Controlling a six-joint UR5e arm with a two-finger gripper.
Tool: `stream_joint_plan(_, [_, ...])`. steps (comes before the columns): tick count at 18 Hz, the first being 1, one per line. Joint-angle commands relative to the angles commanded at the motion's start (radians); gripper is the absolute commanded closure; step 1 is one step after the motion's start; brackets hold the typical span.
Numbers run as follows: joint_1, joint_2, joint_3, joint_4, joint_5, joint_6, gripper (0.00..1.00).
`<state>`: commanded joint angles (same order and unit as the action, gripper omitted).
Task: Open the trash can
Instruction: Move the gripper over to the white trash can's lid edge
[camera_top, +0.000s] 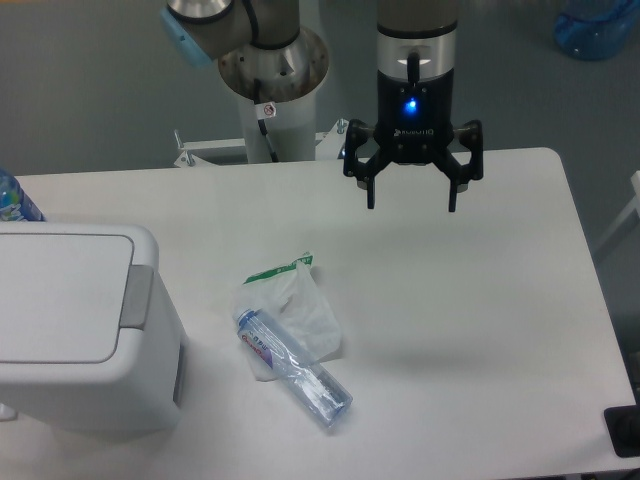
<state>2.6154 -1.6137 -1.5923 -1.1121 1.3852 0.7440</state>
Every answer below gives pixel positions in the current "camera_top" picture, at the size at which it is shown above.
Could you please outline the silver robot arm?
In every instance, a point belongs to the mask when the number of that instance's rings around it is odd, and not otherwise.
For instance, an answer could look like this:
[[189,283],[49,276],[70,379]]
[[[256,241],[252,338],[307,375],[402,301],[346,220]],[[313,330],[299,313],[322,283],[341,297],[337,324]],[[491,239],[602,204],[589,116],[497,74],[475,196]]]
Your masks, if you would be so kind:
[[[483,176],[481,123],[451,121],[458,6],[378,1],[375,10],[377,119],[347,123],[343,172],[373,196],[387,166],[432,165],[455,207]],[[302,23],[299,2],[169,1],[160,16],[186,61],[215,65],[237,99],[249,162],[316,158],[316,98],[332,51]]]

